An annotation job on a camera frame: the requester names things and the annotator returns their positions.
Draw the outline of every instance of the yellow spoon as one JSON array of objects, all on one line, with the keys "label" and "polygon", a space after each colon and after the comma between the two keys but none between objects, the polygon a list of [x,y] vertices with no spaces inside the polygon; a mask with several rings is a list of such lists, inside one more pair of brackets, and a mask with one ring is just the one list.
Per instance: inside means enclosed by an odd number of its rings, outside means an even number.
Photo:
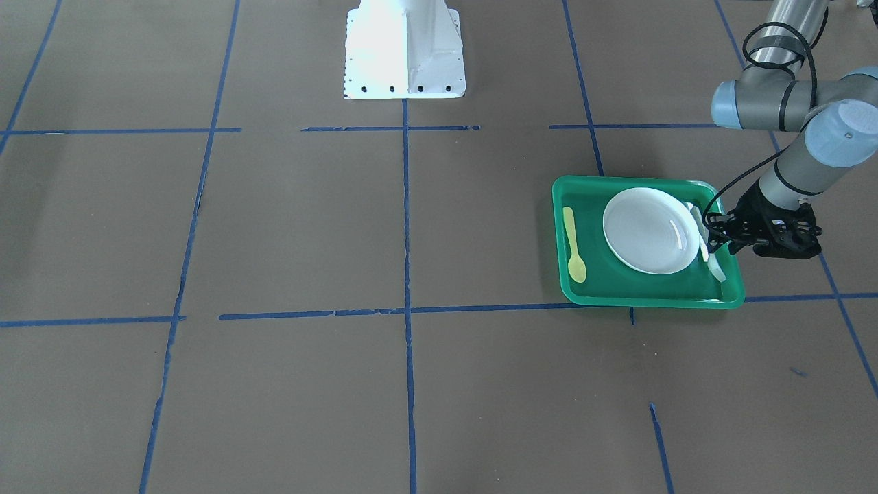
[{"label": "yellow spoon", "polygon": [[570,243],[570,261],[567,263],[567,271],[573,281],[582,283],[586,280],[586,262],[579,256],[579,249],[576,247],[576,223],[573,221],[573,210],[565,206],[563,211],[564,230],[567,232],[567,242]]}]

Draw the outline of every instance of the black cable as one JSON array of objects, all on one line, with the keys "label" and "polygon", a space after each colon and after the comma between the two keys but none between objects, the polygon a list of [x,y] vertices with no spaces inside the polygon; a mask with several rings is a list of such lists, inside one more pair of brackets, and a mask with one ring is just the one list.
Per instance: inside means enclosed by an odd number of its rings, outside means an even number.
[{"label": "black cable", "polygon": [[752,54],[749,53],[749,51],[747,50],[747,43],[750,41],[750,39],[756,33],[765,29],[766,27],[773,27],[773,26],[779,27],[781,29],[786,29],[787,31],[789,31],[793,35],[794,38],[796,38],[800,43],[802,43],[802,50],[805,52],[805,57],[808,60],[808,68],[810,69],[810,73],[811,73],[810,108],[817,106],[817,69],[814,67],[814,55],[811,53],[811,45],[808,44],[808,40],[806,40],[805,37],[802,36],[801,33],[796,31],[796,29],[793,26],[791,26],[789,24],[784,24],[782,22],[766,22],[765,24],[761,24],[761,25],[756,26],[756,29],[753,29],[752,31],[750,31],[750,34],[747,34],[747,36],[744,38],[744,43],[742,43],[741,50],[744,52],[744,58],[755,67],[760,67],[762,69],[785,69],[789,74],[792,74],[792,72],[788,69],[788,67],[790,65],[793,65],[794,63],[802,62],[801,55],[797,54],[796,57],[792,61],[787,62],[787,63],[773,63],[773,62],[765,63],[765,62],[757,62],[755,59],[753,59]]},{"label": "black cable", "polygon": [[826,21],[829,20],[829,7],[826,7],[826,11],[824,12],[824,20],[820,24],[820,31],[817,31],[817,36],[814,37],[814,42],[811,43],[811,49],[813,50],[817,46],[817,42],[820,41],[820,37],[823,36],[823,31],[826,29]]},{"label": "black cable", "polygon": [[704,210],[702,211],[702,224],[703,224],[708,230],[710,230],[711,232],[717,234],[718,236],[721,236],[722,238],[725,238],[726,240],[731,240],[732,242],[734,242],[734,241],[736,240],[735,238],[732,238],[731,236],[726,235],[725,232],[723,232],[723,231],[720,230],[720,229],[715,228],[713,225],[711,225],[711,224],[708,222],[708,214],[709,214],[710,209],[713,207],[714,204],[716,204],[716,202],[719,200],[719,197],[720,197],[721,195],[723,195],[726,191],[728,191],[729,189],[731,189],[736,183],[740,182],[740,181],[743,180],[747,175],[750,175],[751,173],[753,173],[754,171],[758,170],[759,168],[762,168],[762,167],[765,166],[766,164],[771,163],[772,160],[777,159],[777,157],[780,156],[780,155],[781,155],[784,151],[786,151],[786,150],[787,150],[787,148],[784,148],[784,149],[781,149],[780,151],[774,153],[774,154],[771,155],[770,157],[766,158],[763,162],[761,162],[761,163],[757,164],[756,166],[752,167],[750,170],[745,171],[744,173],[741,173],[740,175],[738,175],[737,178],[735,178],[734,180],[732,180],[731,182],[729,182],[728,185],[726,185],[725,187],[723,187],[722,189],[720,189],[720,191],[719,191],[718,193],[716,193],[716,195],[713,197],[713,199],[711,199],[710,202],[708,202],[708,205],[707,205],[707,206],[704,208]]}]

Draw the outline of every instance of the green tray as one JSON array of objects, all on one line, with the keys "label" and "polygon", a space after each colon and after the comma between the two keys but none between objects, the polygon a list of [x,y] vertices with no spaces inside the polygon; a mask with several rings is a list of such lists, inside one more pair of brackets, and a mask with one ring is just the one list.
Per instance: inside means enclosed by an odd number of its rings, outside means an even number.
[{"label": "green tray", "polygon": [[[702,211],[714,194],[705,182],[659,178],[561,177],[552,186],[555,237],[561,290],[580,305],[625,307],[673,307],[681,309],[734,309],[744,303],[744,281],[738,260],[728,246],[716,252],[727,280],[720,283],[710,274],[699,254],[686,269],[674,274],[646,274],[622,263],[609,249],[603,235],[603,211],[619,192],[631,187],[651,187],[691,202]],[[561,208],[569,206],[576,216],[579,254],[586,261],[585,283],[570,278],[567,261],[570,246],[564,232]],[[721,201],[711,211],[723,212]]]}]

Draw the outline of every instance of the gray floor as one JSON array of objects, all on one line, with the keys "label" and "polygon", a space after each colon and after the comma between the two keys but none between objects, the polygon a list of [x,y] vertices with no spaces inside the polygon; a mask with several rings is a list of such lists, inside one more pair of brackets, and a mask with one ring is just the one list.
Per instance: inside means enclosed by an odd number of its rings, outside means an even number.
[{"label": "gray floor", "polygon": [[[555,178],[774,152],[698,125],[768,2],[455,0],[410,103],[342,99],[354,7],[0,3],[0,492],[878,491],[878,160],[740,309],[558,286]],[[875,53],[834,2],[818,75]]]}]

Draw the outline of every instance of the blue tape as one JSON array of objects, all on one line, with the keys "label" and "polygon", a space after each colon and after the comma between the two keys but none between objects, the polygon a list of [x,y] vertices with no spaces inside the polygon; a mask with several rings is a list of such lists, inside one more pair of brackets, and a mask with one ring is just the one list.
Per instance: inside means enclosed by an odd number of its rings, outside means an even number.
[{"label": "blue tape", "polygon": [[768,137],[771,139],[771,143],[774,146],[774,152],[780,151],[781,145],[777,142],[777,137],[774,136],[774,132],[769,131]]},{"label": "blue tape", "polygon": [[412,314],[437,314],[442,312],[496,312],[502,310],[545,309],[592,309],[600,306],[583,306],[575,303],[520,303],[508,305],[451,305],[444,307],[415,307]]},{"label": "blue tape", "polygon": [[[97,317],[91,319],[40,319],[32,321],[0,321],[0,328],[29,328],[40,326],[91,326],[97,324],[170,323],[173,316]],[[186,316],[179,316],[185,321]]]},{"label": "blue tape", "polygon": [[761,297],[747,297],[745,302],[764,301],[807,301],[807,300],[835,300],[832,294],[807,294],[807,295],[769,295]]},{"label": "blue tape", "polygon": [[189,263],[192,258],[192,245],[195,243],[195,230],[198,227],[198,208],[201,204],[201,197],[205,191],[205,181],[207,180],[207,169],[210,166],[211,153],[213,149],[213,137],[216,135],[217,121],[220,119],[220,105],[222,103],[223,90],[226,85],[226,74],[228,73],[228,62],[232,57],[232,45],[234,43],[234,32],[238,25],[238,12],[241,9],[241,0],[235,0],[234,11],[232,12],[232,23],[229,26],[228,41],[226,43],[226,54],[223,59],[222,71],[219,74],[219,84],[217,86],[217,97],[213,103],[213,116],[211,118],[211,132],[207,135],[207,145],[205,147],[205,159],[201,164],[201,176],[198,179],[198,191],[195,195],[195,206],[192,209],[192,220],[189,226],[189,237],[186,239],[186,252],[183,257],[183,268],[180,272],[180,290],[177,293],[174,302],[174,317],[171,319],[170,330],[168,331],[168,345],[165,347],[164,367],[162,368],[162,388],[159,393],[158,400],[155,402],[155,410],[153,411],[153,421],[149,429],[149,441],[147,443],[147,452],[143,459],[143,471],[140,474],[139,494],[146,494],[149,482],[149,471],[152,467],[153,452],[155,451],[155,438],[158,434],[159,422],[162,418],[162,406],[164,405],[165,392],[168,389],[168,373],[171,362],[171,348],[174,346],[176,339],[176,328],[180,309],[183,305],[183,295],[186,290],[186,277],[189,273]]},{"label": "blue tape", "polygon": [[[213,129],[217,134],[240,133],[240,127]],[[210,128],[78,128],[64,130],[11,130],[8,135],[105,135],[105,134],[208,134]]]},{"label": "blue tape", "polygon": [[420,132],[425,130],[433,130],[433,131],[449,131],[449,130],[480,130],[482,126],[479,125],[440,125],[440,126],[419,126],[419,127],[409,127],[409,132]]},{"label": "blue tape", "polygon": [[658,443],[658,455],[661,457],[661,468],[665,472],[665,486],[667,494],[673,494],[673,479],[671,478],[671,468],[667,462],[667,452],[665,451],[665,438],[661,433],[661,424],[659,416],[656,413],[656,405],[650,402],[650,415],[652,416],[652,428],[656,433],[656,442]]},{"label": "blue tape", "polygon": [[49,38],[52,36],[54,23],[58,19],[58,11],[60,9],[61,0],[56,0],[54,10],[52,10],[52,17],[49,19],[49,25],[46,28],[46,34],[43,35],[43,41],[40,43],[40,49],[37,50],[37,56],[33,59],[31,70],[27,73],[25,85],[21,88],[21,92],[18,94],[18,101],[15,103],[15,108],[12,110],[12,116],[9,118],[9,123],[6,124],[6,134],[4,134],[3,139],[0,139],[0,155],[2,155],[4,149],[6,149],[6,142],[9,140],[9,132],[15,127],[15,120],[18,119],[18,114],[21,113],[21,106],[25,103],[25,97],[27,96],[27,91],[31,88],[33,76],[37,73],[37,67],[40,65],[40,60],[43,59],[43,53],[46,52],[46,45],[48,45]]},{"label": "blue tape", "polygon": [[412,292],[411,263],[409,262],[409,183],[408,183],[408,100],[402,100],[402,208],[405,213],[403,231],[405,232],[406,270],[404,275],[406,318],[406,381],[408,393],[408,482],[411,494],[418,491],[418,461],[414,434],[414,363],[412,356]]},{"label": "blue tape", "polygon": [[443,126],[404,126],[404,127],[305,127],[301,132],[422,132],[481,130],[480,125],[443,125]]},{"label": "blue tape", "polygon": [[588,104],[588,92],[586,91],[586,79],[582,76],[582,65],[579,63],[579,49],[576,48],[576,37],[573,35],[573,24],[570,21],[570,7],[567,0],[564,3],[564,17],[567,21],[567,34],[570,36],[570,48],[573,50],[573,61],[576,62],[576,74],[579,77],[579,89],[582,91],[582,104],[586,108],[586,120],[588,120],[588,132],[592,136],[594,148],[594,160],[598,165],[598,175],[604,176],[601,150],[598,148],[598,136],[594,132],[594,120],[592,119],[592,107]]},{"label": "blue tape", "polygon": [[[594,124],[591,127],[595,129],[617,129],[617,128],[719,128],[717,124],[700,124],[700,123],[658,123],[658,124]],[[587,124],[554,124],[550,125],[551,130],[570,130],[589,128]]]},{"label": "blue tape", "polygon": [[744,56],[741,55],[741,51],[738,49],[738,42],[735,41],[735,35],[731,31],[729,20],[725,17],[723,6],[719,3],[719,0],[714,0],[714,4],[716,5],[716,10],[719,12],[719,18],[723,20],[725,33],[729,35],[729,41],[731,41],[731,49],[735,52],[735,55],[738,57],[738,63],[741,64],[741,69],[743,69],[745,66]]},{"label": "blue tape", "polygon": [[398,309],[350,309],[350,310],[303,310],[299,312],[254,312],[243,314],[221,314],[220,321],[242,321],[248,319],[295,319],[305,317],[329,317],[329,316],[388,316],[403,314],[403,308]]},{"label": "blue tape", "polygon": [[838,304],[838,309],[841,310],[841,316],[845,320],[847,332],[851,335],[853,346],[857,349],[857,355],[860,356],[860,363],[863,365],[863,369],[866,371],[866,377],[869,379],[869,384],[872,385],[872,392],[874,393],[875,398],[878,398],[878,381],[875,380],[875,374],[872,372],[872,366],[869,365],[869,360],[866,357],[866,352],[863,351],[863,345],[860,343],[860,337],[857,336],[857,331],[853,328],[853,323],[851,323],[851,318],[847,314],[847,308],[845,307],[844,301],[842,301],[841,294],[838,292],[838,287],[835,284],[835,279],[832,278],[832,272],[829,269],[829,264],[826,263],[826,258],[822,253],[819,257],[820,264],[823,265],[824,272],[826,272],[826,278],[829,279],[829,286],[832,288],[832,292],[835,294],[835,300]]},{"label": "blue tape", "polygon": [[402,127],[305,127],[302,132],[399,132]]},{"label": "blue tape", "polygon": [[841,294],[841,298],[843,299],[878,299],[877,293],[860,293],[860,294]]}]

